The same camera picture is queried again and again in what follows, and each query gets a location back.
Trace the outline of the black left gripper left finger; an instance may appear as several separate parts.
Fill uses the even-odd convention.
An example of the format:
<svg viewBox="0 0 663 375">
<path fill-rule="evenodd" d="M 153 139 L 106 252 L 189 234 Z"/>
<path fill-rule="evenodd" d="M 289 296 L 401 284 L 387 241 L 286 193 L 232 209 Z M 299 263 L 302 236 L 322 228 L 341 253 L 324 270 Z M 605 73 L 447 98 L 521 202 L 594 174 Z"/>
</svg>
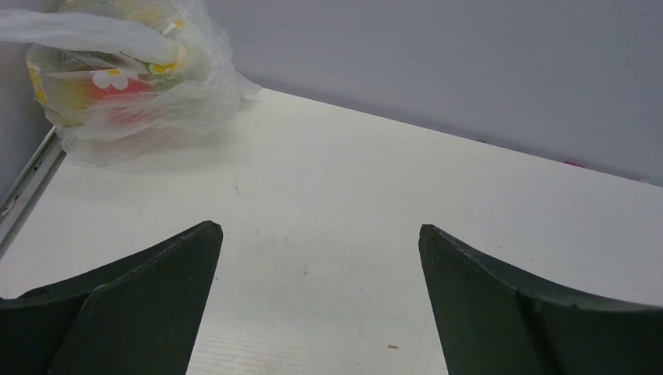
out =
<svg viewBox="0 0 663 375">
<path fill-rule="evenodd" d="M 223 231 L 201 222 L 146 250 L 1 302 L 4 374 L 184 374 Z"/>
</svg>

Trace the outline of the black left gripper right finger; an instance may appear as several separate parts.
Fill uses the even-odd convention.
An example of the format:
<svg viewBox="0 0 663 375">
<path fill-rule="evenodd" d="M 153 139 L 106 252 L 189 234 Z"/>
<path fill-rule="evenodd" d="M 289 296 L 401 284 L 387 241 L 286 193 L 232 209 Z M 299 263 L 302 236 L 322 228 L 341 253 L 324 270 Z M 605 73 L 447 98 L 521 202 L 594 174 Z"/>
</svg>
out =
<svg viewBox="0 0 663 375">
<path fill-rule="evenodd" d="M 418 248 L 449 373 L 661 373 L 661 307 L 556 284 L 431 224 Z"/>
</svg>

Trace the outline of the translucent plastic bag with prints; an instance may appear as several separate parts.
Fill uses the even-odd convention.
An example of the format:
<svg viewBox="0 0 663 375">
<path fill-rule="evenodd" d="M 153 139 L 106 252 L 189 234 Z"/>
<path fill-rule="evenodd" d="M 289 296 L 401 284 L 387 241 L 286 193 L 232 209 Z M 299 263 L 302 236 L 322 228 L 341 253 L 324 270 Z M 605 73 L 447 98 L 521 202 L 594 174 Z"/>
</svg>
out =
<svg viewBox="0 0 663 375">
<path fill-rule="evenodd" d="M 1 39 L 29 44 L 35 98 L 63 150 L 86 164 L 201 141 L 260 92 L 204 1 L 3 9 Z"/>
</svg>

